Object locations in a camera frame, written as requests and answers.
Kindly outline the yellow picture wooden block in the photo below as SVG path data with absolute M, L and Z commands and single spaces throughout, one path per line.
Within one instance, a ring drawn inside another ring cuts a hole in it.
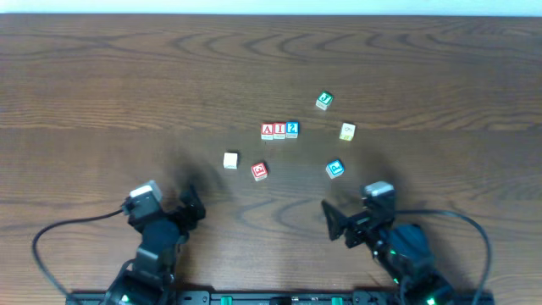
M 343 123 L 340 129 L 339 138 L 343 141 L 352 141 L 355 135 L 356 126 L 354 124 Z

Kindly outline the blue number 2 block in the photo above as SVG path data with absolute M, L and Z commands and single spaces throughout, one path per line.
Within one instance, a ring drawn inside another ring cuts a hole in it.
M 286 127 L 285 136 L 287 138 L 295 139 L 298 137 L 299 129 L 300 129 L 298 122 L 296 121 L 287 122 L 285 127 Z

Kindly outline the red letter I block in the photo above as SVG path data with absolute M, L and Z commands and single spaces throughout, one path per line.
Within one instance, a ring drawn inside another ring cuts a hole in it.
M 273 124 L 273 138 L 275 140 L 284 140 L 286 138 L 285 122 L 276 122 Z

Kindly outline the red letter A block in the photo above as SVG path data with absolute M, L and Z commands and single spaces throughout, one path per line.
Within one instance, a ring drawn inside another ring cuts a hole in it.
M 261 139 L 265 141 L 271 141 L 274 139 L 274 124 L 273 123 L 261 124 Z

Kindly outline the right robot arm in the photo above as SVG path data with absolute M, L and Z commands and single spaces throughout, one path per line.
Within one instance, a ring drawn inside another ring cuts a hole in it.
M 344 215 L 322 201 L 329 239 L 345 237 L 349 248 L 366 245 L 381 267 L 399 286 L 403 304 L 452 304 L 455 291 L 437 270 L 427 236 L 418 225 L 393 227 L 395 197 L 366 195 L 361 213 Z

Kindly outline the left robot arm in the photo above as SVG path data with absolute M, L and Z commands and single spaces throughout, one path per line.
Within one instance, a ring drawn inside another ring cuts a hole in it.
M 131 191 L 122 205 L 128 224 L 141 234 L 135 257 L 123 267 L 103 298 L 106 305 L 170 304 L 175 299 L 171 285 L 175 281 L 177 250 L 185 244 L 190 231 L 206 216 L 194 186 L 180 193 L 180 205 L 166 212 L 163 193 L 155 181 Z

